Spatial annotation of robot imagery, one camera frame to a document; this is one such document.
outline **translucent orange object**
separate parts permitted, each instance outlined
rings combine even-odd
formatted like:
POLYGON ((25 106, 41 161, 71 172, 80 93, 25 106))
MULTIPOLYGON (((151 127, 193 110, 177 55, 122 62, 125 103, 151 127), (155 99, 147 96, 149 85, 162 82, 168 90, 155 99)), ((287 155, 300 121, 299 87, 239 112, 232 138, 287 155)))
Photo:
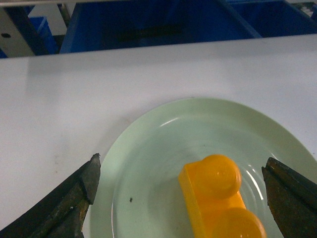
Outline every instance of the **translucent orange object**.
POLYGON ((238 166, 224 155, 186 164, 178 176, 195 238, 265 238, 261 221, 246 210, 238 166))

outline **blue container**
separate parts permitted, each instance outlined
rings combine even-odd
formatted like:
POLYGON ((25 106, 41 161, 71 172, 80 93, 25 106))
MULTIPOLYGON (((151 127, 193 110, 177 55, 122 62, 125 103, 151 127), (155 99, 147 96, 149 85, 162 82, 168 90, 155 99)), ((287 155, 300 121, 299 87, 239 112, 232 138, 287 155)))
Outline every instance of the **blue container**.
POLYGON ((5 55, 5 53, 0 49, 0 59, 5 59, 7 58, 7 56, 5 55))
POLYGON ((31 23, 35 30, 44 41, 44 45, 48 52, 52 55, 57 52, 58 46, 49 28, 46 17, 30 17, 31 23))
POLYGON ((317 23, 286 1, 229 3, 262 37, 317 33, 317 23))
POLYGON ((221 0, 78 3, 60 53, 259 37, 221 0))
POLYGON ((35 5, 30 5, 30 6, 24 6, 23 8, 24 8, 24 11, 26 12, 26 14, 29 15, 34 7, 35 7, 35 5))
POLYGON ((312 11, 313 11, 312 20, 317 22, 317 4, 313 5, 312 11))

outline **plate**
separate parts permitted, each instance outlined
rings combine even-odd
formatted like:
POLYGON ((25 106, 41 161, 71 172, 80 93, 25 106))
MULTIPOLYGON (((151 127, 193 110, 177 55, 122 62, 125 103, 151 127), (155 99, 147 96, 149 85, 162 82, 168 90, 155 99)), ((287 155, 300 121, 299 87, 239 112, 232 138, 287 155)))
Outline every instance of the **plate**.
POLYGON ((102 164, 91 237, 193 238, 177 176, 184 164, 210 154, 237 163, 246 207, 261 219, 269 238, 283 238, 267 206, 261 167, 274 157, 316 181, 315 159, 267 116, 210 98, 155 108, 118 137, 102 164))

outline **dark metal claw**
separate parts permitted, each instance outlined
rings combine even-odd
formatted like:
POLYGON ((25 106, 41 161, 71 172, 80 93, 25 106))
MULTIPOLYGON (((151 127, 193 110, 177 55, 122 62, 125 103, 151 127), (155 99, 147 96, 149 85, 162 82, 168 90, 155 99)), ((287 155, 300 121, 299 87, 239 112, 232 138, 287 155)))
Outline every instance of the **dark metal claw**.
POLYGON ((0 231, 0 238, 83 238, 81 229, 99 184, 99 157, 95 154, 34 207, 0 231))
POLYGON ((285 238, 317 237, 317 184, 280 161, 262 167, 267 202, 285 238))

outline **orange plastic toy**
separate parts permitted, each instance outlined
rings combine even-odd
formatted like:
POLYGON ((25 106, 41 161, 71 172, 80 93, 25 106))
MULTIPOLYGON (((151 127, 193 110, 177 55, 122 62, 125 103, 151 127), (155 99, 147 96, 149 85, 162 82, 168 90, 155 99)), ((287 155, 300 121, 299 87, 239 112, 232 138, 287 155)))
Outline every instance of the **orange plastic toy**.
POLYGON ((186 164, 178 176, 195 238, 266 238, 246 209, 238 166, 224 155, 186 164))

